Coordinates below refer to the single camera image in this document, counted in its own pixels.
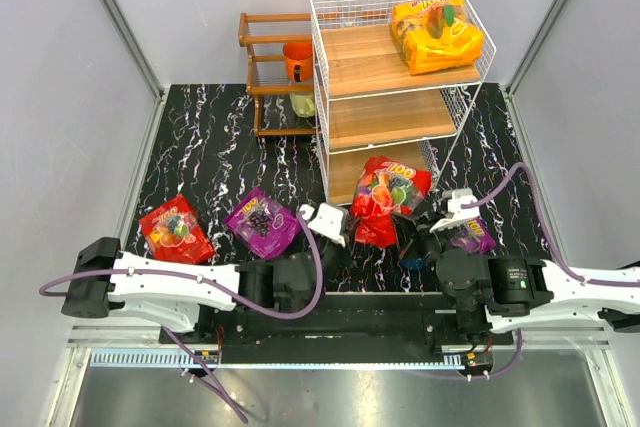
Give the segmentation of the large red candy bag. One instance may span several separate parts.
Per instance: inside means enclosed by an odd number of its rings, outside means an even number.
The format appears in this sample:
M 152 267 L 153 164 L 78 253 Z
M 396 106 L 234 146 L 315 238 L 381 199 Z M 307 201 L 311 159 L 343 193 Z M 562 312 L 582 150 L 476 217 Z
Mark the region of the large red candy bag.
M 386 156 L 370 157 L 356 184 L 349 214 L 357 243 L 384 249 L 397 242 L 392 216 L 410 215 L 432 184 L 429 170 L 414 168 Z

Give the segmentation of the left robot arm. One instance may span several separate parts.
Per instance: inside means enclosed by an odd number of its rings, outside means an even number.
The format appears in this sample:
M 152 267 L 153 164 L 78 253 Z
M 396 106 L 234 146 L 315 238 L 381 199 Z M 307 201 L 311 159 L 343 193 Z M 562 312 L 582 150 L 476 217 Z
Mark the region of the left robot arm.
M 318 302 L 317 275 L 336 267 L 346 242 L 319 237 L 317 248 L 242 264 L 188 265 L 124 252 L 118 239 L 103 237 L 79 252 L 61 312 L 87 319 L 138 317 L 176 333 L 194 331 L 204 307 L 297 319 Z

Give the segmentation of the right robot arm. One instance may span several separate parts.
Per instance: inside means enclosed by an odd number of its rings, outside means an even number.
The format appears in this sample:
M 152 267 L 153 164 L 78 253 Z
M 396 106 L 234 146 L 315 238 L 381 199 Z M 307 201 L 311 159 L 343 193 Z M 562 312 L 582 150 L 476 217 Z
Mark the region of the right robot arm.
M 405 237 L 402 261 L 436 279 L 465 336 L 506 333 L 539 324 L 605 323 L 618 333 L 639 330 L 639 270 L 576 269 L 550 260 L 470 253 L 455 245 L 460 210 L 418 218 L 396 214 Z

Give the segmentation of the small red candy bag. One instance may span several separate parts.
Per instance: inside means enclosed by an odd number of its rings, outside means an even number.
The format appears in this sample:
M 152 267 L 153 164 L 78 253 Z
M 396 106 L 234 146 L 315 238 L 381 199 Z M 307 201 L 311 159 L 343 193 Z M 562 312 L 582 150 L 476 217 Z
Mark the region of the small red candy bag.
M 197 265 L 216 253 L 182 194 L 145 215 L 139 227 L 155 260 Z

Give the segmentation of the yellow mango candy bag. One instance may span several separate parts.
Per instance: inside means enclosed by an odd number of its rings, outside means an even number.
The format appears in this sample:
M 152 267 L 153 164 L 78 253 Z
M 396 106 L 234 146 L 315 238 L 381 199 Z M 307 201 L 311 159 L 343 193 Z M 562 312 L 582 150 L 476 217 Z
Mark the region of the yellow mango candy bag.
M 473 64 L 484 34 L 465 12 L 465 0 L 422 0 L 392 9 L 391 32 L 411 75 Z

